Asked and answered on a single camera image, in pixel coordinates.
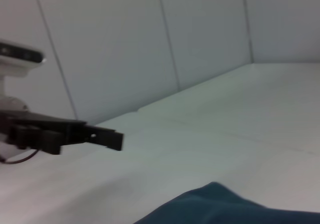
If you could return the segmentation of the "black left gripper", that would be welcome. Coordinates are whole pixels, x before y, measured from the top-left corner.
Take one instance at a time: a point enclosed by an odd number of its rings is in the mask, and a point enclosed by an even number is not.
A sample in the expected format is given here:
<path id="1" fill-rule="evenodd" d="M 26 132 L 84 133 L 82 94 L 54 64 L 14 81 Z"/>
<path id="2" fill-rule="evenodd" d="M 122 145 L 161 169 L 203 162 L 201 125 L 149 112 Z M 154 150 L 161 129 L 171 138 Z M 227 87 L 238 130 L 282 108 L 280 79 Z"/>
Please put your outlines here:
<path id="1" fill-rule="evenodd" d="M 0 133 L 4 142 L 18 149 L 32 149 L 59 155 L 61 146 L 70 143 L 73 128 L 81 128 L 84 121 L 55 118 L 27 111 L 1 111 Z M 85 141 L 121 151 L 124 134 L 96 126 L 84 127 Z"/>

